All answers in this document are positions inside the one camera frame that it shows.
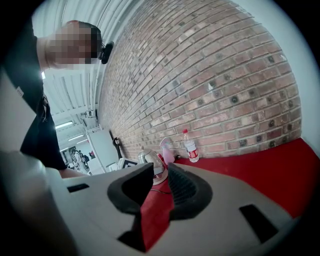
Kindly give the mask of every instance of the red table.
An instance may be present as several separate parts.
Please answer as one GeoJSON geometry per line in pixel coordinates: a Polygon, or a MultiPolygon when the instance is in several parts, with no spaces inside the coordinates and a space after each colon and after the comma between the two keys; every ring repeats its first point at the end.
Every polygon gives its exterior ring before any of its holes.
{"type": "MultiPolygon", "coordinates": [[[[281,205],[293,218],[302,215],[308,205],[320,169],[319,158],[301,138],[245,155],[201,158],[196,163],[182,158],[175,163],[245,181],[281,205]]],[[[168,179],[153,186],[153,189],[170,192],[168,179]]],[[[149,192],[141,207],[141,226],[147,250],[166,231],[169,226],[169,212],[173,207],[171,194],[149,192]]]]}

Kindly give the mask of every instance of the power cord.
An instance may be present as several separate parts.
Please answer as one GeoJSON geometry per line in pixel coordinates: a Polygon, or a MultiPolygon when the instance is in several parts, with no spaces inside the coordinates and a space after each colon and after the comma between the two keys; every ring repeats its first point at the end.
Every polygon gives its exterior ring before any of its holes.
{"type": "Polygon", "coordinates": [[[162,194],[171,194],[171,193],[163,192],[163,191],[160,191],[160,190],[157,190],[157,189],[150,189],[150,190],[152,190],[152,191],[157,191],[157,192],[160,192],[160,193],[162,193],[162,194]]]}

